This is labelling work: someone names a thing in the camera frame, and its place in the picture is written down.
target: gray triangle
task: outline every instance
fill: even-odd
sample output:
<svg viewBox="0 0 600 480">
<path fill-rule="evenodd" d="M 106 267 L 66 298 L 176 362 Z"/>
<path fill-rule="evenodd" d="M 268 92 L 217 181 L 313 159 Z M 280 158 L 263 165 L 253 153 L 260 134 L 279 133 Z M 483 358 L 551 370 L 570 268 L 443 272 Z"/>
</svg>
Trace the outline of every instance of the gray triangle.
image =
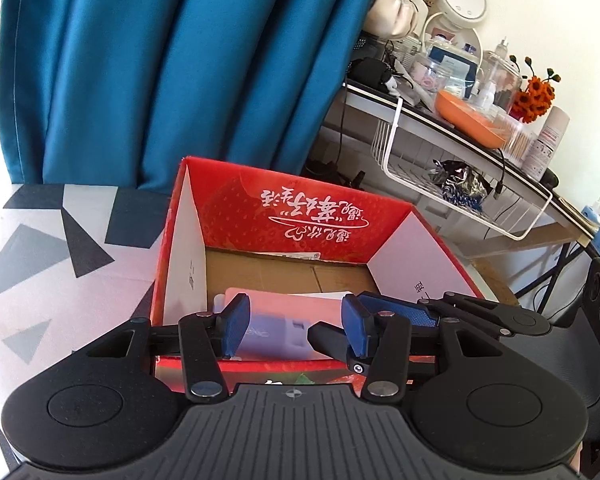
<svg viewBox="0 0 600 480">
<path fill-rule="evenodd" d="M 0 251 L 0 294 L 68 257 L 64 240 L 20 224 Z"/>
<path fill-rule="evenodd" d="M 36 354 L 36 350 L 40 345 L 40 341 L 42 341 L 42 336 L 45 335 L 49 323 L 51 323 L 50 319 L 24 330 L 20 330 L 20 332 L 16 332 L 15 334 L 6 337 L 2 342 L 7 345 L 14 354 L 26 362 L 26 364 L 29 364 Z"/>
</svg>

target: foil packet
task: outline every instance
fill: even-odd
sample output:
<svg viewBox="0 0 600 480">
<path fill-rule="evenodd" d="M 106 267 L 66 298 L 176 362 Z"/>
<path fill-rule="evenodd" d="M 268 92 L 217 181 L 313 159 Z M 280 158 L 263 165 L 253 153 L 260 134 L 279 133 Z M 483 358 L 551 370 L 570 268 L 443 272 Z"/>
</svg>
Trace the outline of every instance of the foil packet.
<svg viewBox="0 0 600 480">
<path fill-rule="evenodd" d="M 433 163 L 436 167 L 429 170 L 429 177 L 442 190 L 444 199 L 482 213 L 482 202 L 493 190 L 486 179 L 462 160 L 434 160 Z"/>
</svg>

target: glass jar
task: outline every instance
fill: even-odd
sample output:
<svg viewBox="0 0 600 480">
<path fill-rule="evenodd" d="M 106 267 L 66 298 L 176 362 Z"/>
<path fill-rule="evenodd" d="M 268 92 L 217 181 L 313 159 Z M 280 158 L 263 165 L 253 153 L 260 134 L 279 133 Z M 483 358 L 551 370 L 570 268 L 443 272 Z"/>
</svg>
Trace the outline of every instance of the glass jar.
<svg viewBox="0 0 600 480">
<path fill-rule="evenodd" d="M 416 54 L 409 74 L 427 92 L 437 93 L 446 86 L 451 71 L 423 54 Z"/>
<path fill-rule="evenodd" d="M 496 85 L 493 104 L 508 114 L 516 99 L 516 93 L 522 85 L 522 76 L 513 63 L 502 59 L 494 52 L 484 53 L 480 71 L 478 72 L 479 88 L 485 88 L 488 82 Z"/>
</svg>

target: curtain fold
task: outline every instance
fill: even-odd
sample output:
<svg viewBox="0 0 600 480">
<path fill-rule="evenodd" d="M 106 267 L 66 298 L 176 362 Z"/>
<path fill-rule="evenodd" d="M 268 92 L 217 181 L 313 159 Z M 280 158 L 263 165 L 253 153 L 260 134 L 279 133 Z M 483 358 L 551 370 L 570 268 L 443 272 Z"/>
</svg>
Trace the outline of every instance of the curtain fold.
<svg viewBox="0 0 600 480">
<path fill-rule="evenodd" d="M 336 0 L 277 0 L 242 88 L 225 159 L 269 168 Z"/>
<path fill-rule="evenodd" d="M 179 0 L 73 0 L 46 131 L 44 182 L 135 187 Z"/>
<path fill-rule="evenodd" d="M 276 0 L 184 0 L 155 91 L 140 187 L 170 192 L 180 159 L 220 158 Z"/>
<path fill-rule="evenodd" d="M 297 173 L 370 0 L 3 0 L 13 182 L 170 192 L 186 155 Z"/>
<path fill-rule="evenodd" d="M 14 184 L 42 184 L 46 126 L 70 1 L 2 0 L 0 143 Z"/>
<path fill-rule="evenodd" d="M 371 0 L 338 0 L 296 103 L 272 170 L 299 174 L 331 102 L 342 86 Z"/>
</svg>

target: artificial flower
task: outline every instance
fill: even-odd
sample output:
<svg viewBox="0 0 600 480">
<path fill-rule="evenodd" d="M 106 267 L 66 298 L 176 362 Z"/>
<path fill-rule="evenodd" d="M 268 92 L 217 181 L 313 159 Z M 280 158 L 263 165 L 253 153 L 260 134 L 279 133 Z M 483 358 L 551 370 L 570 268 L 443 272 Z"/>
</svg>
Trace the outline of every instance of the artificial flower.
<svg viewBox="0 0 600 480">
<path fill-rule="evenodd" d="M 516 96 L 516 101 L 520 104 L 522 108 L 526 108 L 531 102 L 531 96 L 526 92 L 518 92 Z"/>
<path fill-rule="evenodd" d="M 522 119 L 522 122 L 526 123 L 526 124 L 532 123 L 533 121 L 536 120 L 536 117 L 537 117 L 536 114 L 533 113 L 531 110 L 529 110 L 525 113 L 525 116 Z"/>
<path fill-rule="evenodd" d="M 531 111 L 535 112 L 539 116 L 544 115 L 547 110 L 548 110 L 548 107 L 545 104 L 533 105 L 531 107 Z"/>
<path fill-rule="evenodd" d="M 538 76 L 533 76 L 526 85 L 526 91 L 529 92 L 531 96 L 542 95 L 543 89 L 544 85 Z"/>
<path fill-rule="evenodd" d="M 549 83 L 544 86 L 544 94 L 547 95 L 551 101 L 555 99 L 555 90 Z"/>
</svg>

